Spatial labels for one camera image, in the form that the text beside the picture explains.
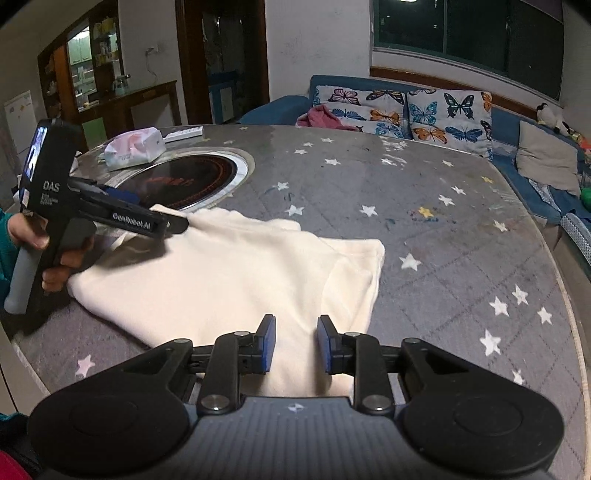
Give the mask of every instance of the yellow star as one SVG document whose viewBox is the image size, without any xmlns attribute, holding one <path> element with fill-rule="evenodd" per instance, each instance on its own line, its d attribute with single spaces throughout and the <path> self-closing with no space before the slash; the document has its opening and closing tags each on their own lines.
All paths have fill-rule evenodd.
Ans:
<svg viewBox="0 0 591 480">
<path fill-rule="evenodd" d="M 428 208 L 425 208 L 425 207 L 420 207 L 420 208 L 419 208 L 419 210 L 418 210 L 418 212 L 419 212 L 421 215 L 423 215 L 425 218 L 429 218 L 429 217 L 432 217 L 432 216 L 434 216 L 434 215 L 431 213 L 431 210 L 429 210 Z"/>
</svg>

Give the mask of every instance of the white towel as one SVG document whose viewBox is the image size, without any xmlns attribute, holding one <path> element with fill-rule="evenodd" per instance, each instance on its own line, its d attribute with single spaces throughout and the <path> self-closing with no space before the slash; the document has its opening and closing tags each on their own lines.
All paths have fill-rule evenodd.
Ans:
<svg viewBox="0 0 591 480">
<path fill-rule="evenodd" d="M 261 222 L 214 208 L 189 215 L 164 243 L 127 235 L 74 275 L 70 294 L 149 346 L 175 338 L 210 345 L 277 318 L 271 372 L 246 378 L 250 395 L 349 395 L 352 377 L 322 372 L 317 318 L 366 332 L 384 262 L 379 240 L 319 238 L 284 219 Z"/>
</svg>

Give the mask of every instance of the stuffed toy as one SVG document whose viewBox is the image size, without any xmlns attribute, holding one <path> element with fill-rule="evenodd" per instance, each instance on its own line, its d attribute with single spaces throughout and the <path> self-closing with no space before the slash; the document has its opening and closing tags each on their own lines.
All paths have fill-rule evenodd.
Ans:
<svg viewBox="0 0 591 480">
<path fill-rule="evenodd" d="M 538 105 L 535 111 L 538 114 L 538 123 L 554 130 L 554 133 L 564 135 L 565 137 L 569 137 L 574 133 L 574 130 L 564 121 L 562 111 L 557 115 L 547 103 Z"/>
</svg>

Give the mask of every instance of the sofa armrest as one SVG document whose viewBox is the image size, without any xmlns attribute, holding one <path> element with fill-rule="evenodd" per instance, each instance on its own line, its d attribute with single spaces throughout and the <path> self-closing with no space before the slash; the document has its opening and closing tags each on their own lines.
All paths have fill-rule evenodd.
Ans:
<svg viewBox="0 0 591 480">
<path fill-rule="evenodd" d="M 540 195 L 531 186 L 531 183 L 519 174 L 513 165 L 513 159 L 511 157 L 494 154 L 492 163 L 505 177 L 507 183 L 517 195 L 517 198 L 521 200 L 521 203 L 523 203 L 530 214 L 545 218 L 549 225 L 558 225 L 560 223 L 560 212 L 540 198 Z"/>
<path fill-rule="evenodd" d="M 301 95 L 287 95 L 255 108 L 238 121 L 244 125 L 295 125 L 297 118 L 310 109 L 310 100 Z"/>
</svg>

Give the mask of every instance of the power outlet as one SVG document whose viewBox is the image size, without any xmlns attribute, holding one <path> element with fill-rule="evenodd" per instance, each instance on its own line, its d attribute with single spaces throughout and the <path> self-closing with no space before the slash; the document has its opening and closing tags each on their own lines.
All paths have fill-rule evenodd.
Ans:
<svg viewBox="0 0 591 480">
<path fill-rule="evenodd" d="M 160 52 L 160 45 L 159 44 L 155 44 L 152 45 L 148 48 L 146 48 L 146 55 L 153 55 L 155 53 L 159 53 Z"/>
</svg>

